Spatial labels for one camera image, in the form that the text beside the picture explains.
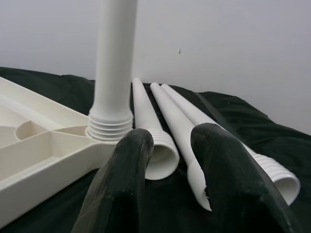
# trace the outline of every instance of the vertical white pole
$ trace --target vertical white pole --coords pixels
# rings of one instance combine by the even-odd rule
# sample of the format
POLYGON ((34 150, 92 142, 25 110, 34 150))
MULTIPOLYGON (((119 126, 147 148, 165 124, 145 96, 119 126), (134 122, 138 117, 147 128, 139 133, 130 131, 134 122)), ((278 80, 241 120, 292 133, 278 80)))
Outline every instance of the vertical white pole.
POLYGON ((132 129, 129 107, 137 0, 102 0, 94 104, 87 134, 109 144, 132 129))

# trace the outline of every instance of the dark green cloth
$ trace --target dark green cloth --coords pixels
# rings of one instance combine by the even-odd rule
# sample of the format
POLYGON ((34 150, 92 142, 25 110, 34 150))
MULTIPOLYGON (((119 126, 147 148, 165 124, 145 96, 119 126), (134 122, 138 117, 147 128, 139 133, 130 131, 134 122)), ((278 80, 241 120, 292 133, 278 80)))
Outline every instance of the dark green cloth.
MULTIPOLYGON (((93 102, 94 82, 72 75, 52 75, 42 72, 0 67, 0 76, 33 90, 43 96, 88 114, 93 102)), ((145 88, 163 129, 167 124, 150 91, 145 88)), ((174 87, 181 95, 217 121, 196 93, 174 87)), ((218 114, 235 130, 239 139, 257 153, 276 159, 296 174, 301 191, 290 206, 305 232, 311 229, 311 136, 275 124, 268 116, 244 100, 215 92, 201 93, 218 114)), ((69 233, 79 214, 84 196, 95 171, 68 186, 52 198, 15 220, 3 233, 69 233)), ((181 159, 177 171, 161 181, 146 181, 143 199, 142 232, 200 233, 217 232, 212 212, 201 208, 187 182, 186 165, 181 159)))

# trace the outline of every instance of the plastic tube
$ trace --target plastic tube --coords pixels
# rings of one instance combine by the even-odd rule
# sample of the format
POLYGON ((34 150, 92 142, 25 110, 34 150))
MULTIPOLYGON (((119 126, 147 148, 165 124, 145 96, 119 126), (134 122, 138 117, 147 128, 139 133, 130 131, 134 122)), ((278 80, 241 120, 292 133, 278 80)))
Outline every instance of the plastic tube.
MULTIPOLYGON (((190 119, 194 125, 199 125, 202 123, 213 123, 219 125, 200 109, 190 103, 187 99, 182 97, 170 86, 163 84, 161 88, 165 91, 167 95, 174 101, 174 103, 180 108, 180 110, 190 119)), ((297 198, 300 191, 300 181, 299 179, 288 169, 283 167, 277 161, 269 158, 265 155, 256 154, 247 145, 242 143, 249 154, 254 158, 254 160, 261 166, 261 168, 268 174, 272 182, 275 184, 282 197, 285 199, 288 205, 292 204, 297 198)))
POLYGON ((130 77, 137 0, 101 1, 94 104, 87 134, 116 144, 132 129, 130 77))
POLYGON ((191 148, 191 131, 194 125, 186 115, 177 107, 171 98, 157 83, 151 84, 151 91, 158 103, 161 112, 170 127, 176 143, 188 166, 187 178, 197 202, 206 210, 211 211, 206 197, 206 182, 204 173, 196 160, 191 148))
POLYGON ((154 140, 154 151, 145 178, 160 180, 171 175, 179 163, 178 150, 171 136, 163 131, 147 92, 139 78, 133 79, 133 99, 136 128, 146 129, 154 140))

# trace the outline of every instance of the white plastic part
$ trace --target white plastic part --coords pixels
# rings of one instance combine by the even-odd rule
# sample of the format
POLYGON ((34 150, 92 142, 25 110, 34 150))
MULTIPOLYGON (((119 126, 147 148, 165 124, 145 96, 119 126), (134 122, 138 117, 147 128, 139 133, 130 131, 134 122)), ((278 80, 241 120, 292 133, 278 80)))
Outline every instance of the white plastic part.
POLYGON ((199 166, 192 148, 191 131, 194 125, 186 115, 177 107, 171 98, 157 83, 151 84, 151 91, 158 103, 160 110, 170 127, 173 137, 188 166, 187 178, 197 202, 206 210, 211 211, 208 198, 205 194, 206 182, 203 171, 199 166))
POLYGON ((0 228, 110 158, 88 117, 0 77, 0 228))
POLYGON ((101 1, 94 104, 87 133, 116 144, 132 129, 129 107, 137 0, 101 1))
MULTIPOLYGON (((165 91, 167 95, 170 96, 174 103, 180 108, 180 110, 190 119, 190 121, 194 125, 199 125, 202 123, 212 123, 219 125, 217 122, 215 122, 205 113, 203 113, 200 109, 198 109, 187 99, 182 97, 167 84, 163 84, 161 88, 165 91)), ((256 154, 247 145, 245 145, 244 143, 242 144, 245 149, 250 153, 250 155, 254 158, 254 160, 271 178, 272 182, 275 184, 280 194, 285 199, 286 203, 288 205, 292 204, 297 198, 300 191, 299 179, 292 172, 283 167, 274 159, 271 159, 265 155, 256 154)))
POLYGON ((178 150, 171 136, 163 131, 147 92, 138 78, 133 79, 133 99, 135 126, 148 130, 155 145, 145 178, 148 180, 164 179, 170 176, 178 166, 178 150))

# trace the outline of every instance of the white wall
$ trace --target white wall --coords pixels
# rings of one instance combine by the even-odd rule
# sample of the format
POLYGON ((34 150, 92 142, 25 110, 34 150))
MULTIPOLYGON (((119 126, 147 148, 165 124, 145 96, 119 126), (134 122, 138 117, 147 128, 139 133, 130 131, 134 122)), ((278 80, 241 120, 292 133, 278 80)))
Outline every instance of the white wall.
MULTIPOLYGON (((94 78, 99 0, 0 1, 0 66, 94 78)), ((134 76, 311 134, 311 1, 139 0, 134 76)))

